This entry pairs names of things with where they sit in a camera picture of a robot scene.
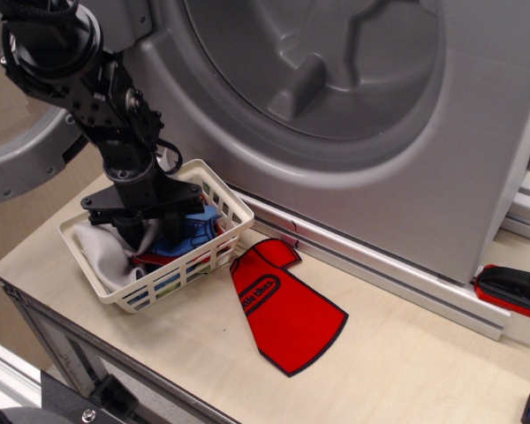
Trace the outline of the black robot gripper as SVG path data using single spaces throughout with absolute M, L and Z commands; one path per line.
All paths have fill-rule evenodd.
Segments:
M 149 155 L 133 163 L 106 157 L 102 167 L 111 186 L 85 196 L 80 202 L 93 223 L 113 223 L 119 236 L 138 250 L 144 236 L 141 220 L 161 219 L 163 238 L 172 246 L 182 239 L 186 215 L 204 210 L 201 187 L 174 178 L 181 157 L 170 162 Z

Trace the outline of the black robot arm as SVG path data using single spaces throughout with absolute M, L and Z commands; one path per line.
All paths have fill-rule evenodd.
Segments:
M 6 76 L 37 100 L 67 110 L 102 156 L 112 185 L 82 200 L 92 225 L 111 224 L 133 248 L 144 221 L 158 219 L 176 245 L 188 214 L 204 207 L 201 188 L 177 181 L 157 161 L 159 112 L 151 110 L 120 59 L 103 47 L 91 11 L 76 1 L 0 1 Z

